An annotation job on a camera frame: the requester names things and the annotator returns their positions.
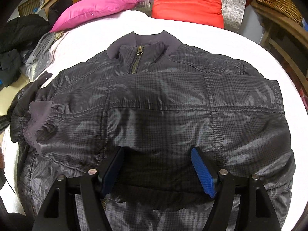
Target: silver rivet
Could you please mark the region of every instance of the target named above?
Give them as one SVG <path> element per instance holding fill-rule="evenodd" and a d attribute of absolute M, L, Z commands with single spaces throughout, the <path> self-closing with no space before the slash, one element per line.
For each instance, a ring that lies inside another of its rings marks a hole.
<path fill-rule="evenodd" d="M 96 172 L 97 172 L 97 170 L 96 170 L 95 168 L 92 168 L 92 169 L 90 169 L 90 170 L 88 171 L 88 174 L 89 174 L 89 175 L 95 175 Z"/>
<path fill-rule="evenodd" d="M 252 174 L 251 177 L 252 177 L 252 179 L 254 179 L 254 180 L 258 180 L 258 179 L 259 179 L 259 176 L 256 175 L 256 174 Z"/>
<path fill-rule="evenodd" d="M 219 173 L 220 173 L 221 175 L 225 176 L 225 175 L 228 174 L 228 171 L 225 170 L 225 169 L 221 169 L 221 170 L 219 170 Z"/>
<path fill-rule="evenodd" d="M 59 175 L 59 176 L 57 177 L 57 180 L 58 180 L 58 181 L 62 181 L 62 180 L 64 180 L 64 178 L 65 178 L 65 175 Z"/>

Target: cushion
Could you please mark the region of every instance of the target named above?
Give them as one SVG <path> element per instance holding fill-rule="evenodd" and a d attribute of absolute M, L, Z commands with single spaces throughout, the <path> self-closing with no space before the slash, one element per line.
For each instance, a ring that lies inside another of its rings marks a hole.
<path fill-rule="evenodd" d="M 154 0 L 152 17 L 224 28 L 221 0 Z"/>
<path fill-rule="evenodd" d="M 74 28 L 95 18 L 132 9 L 137 3 L 137 0 L 81 0 L 60 15 L 50 32 Z"/>

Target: blue gripper pad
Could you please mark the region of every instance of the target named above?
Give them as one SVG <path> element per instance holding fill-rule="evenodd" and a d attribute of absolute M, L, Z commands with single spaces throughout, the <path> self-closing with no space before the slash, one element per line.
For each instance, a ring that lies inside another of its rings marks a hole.
<path fill-rule="evenodd" d="M 214 198 L 216 195 L 215 181 L 195 148 L 191 151 L 191 160 L 204 192 Z"/>

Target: zipper pull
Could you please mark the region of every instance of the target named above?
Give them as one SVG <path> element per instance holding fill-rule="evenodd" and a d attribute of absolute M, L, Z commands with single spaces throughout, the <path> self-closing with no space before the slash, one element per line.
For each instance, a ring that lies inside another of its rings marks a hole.
<path fill-rule="evenodd" d="M 143 50 L 143 46 L 140 45 L 137 50 L 137 55 L 142 55 L 143 54 L 142 50 Z"/>

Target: black jacket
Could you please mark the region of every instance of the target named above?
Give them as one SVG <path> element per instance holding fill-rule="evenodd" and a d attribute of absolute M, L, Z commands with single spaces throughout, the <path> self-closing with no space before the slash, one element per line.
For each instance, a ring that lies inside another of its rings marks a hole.
<path fill-rule="evenodd" d="M 38 86 L 17 95 L 10 109 L 28 216 L 36 216 L 58 175 L 82 175 L 122 146 L 124 165 L 104 200 L 113 230 L 202 230 L 213 201 L 191 165 L 190 149 L 199 146 L 219 168 L 258 174 L 284 223 L 295 162 L 282 96 L 277 81 L 247 62 L 165 31 L 130 33 Z M 235 197 L 229 230 L 238 204 Z"/>
<path fill-rule="evenodd" d="M 49 30 L 49 22 L 37 14 L 7 22 L 0 33 L 0 81 L 4 86 L 19 78 L 22 58 L 27 59 L 42 35 Z"/>

